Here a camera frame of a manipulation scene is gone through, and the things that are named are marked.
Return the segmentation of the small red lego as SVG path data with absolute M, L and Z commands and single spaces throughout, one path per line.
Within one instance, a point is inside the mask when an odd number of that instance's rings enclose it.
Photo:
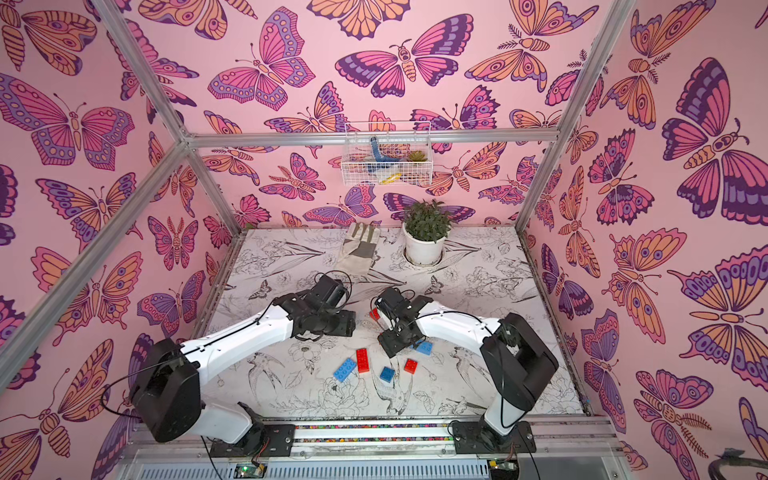
M 408 359 L 404 365 L 404 370 L 409 374 L 414 374 L 418 368 L 418 362 L 413 359 Z

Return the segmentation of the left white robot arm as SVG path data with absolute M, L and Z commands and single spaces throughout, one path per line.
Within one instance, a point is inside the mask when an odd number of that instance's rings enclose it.
M 204 386 L 273 344 L 351 337 L 355 314 L 346 307 L 351 293 L 350 276 L 334 270 L 311 288 L 276 297 L 261 312 L 214 334 L 183 344 L 158 342 L 136 373 L 130 402 L 158 443 L 197 435 L 256 453 L 268 438 L 263 420 L 245 403 L 205 401 Z

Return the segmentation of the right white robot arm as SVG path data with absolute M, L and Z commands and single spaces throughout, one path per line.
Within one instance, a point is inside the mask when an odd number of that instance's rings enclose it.
M 389 287 L 372 301 L 372 310 L 390 327 L 378 336 L 388 357 L 427 339 L 451 342 L 482 357 L 496 396 L 481 416 L 480 431 L 505 440 L 531 412 L 559 369 L 549 347 L 521 315 L 481 317 L 418 295 L 412 299 Z

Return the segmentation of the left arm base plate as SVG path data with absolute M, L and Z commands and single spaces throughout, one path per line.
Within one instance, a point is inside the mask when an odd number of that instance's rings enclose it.
M 210 446 L 210 453 L 213 458 L 289 457 L 295 432 L 295 424 L 257 425 L 235 444 L 214 440 Z

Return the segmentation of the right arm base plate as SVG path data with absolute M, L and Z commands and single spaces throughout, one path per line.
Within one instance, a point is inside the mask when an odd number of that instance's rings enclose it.
M 448 434 L 457 454 L 536 453 L 537 446 L 530 423 L 520 421 L 512 430 L 500 435 L 485 423 L 452 421 Z

